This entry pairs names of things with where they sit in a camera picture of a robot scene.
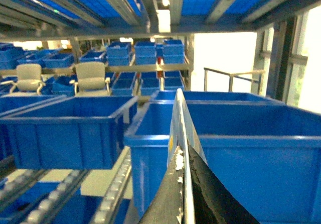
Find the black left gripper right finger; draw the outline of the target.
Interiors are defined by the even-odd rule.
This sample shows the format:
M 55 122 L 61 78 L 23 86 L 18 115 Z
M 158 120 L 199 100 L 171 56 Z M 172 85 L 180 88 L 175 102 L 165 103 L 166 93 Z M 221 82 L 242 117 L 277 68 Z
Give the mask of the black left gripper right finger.
M 196 223 L 259 223 L 225 188 L 193 147 L 188 147 Z

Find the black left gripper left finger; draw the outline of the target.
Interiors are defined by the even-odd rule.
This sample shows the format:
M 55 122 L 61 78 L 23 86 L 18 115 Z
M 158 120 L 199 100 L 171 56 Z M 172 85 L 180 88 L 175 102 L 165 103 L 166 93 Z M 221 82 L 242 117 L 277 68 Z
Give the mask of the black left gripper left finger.
M 182 223 L 184 157 L 176 147 L 160 187 L 139 223 Z

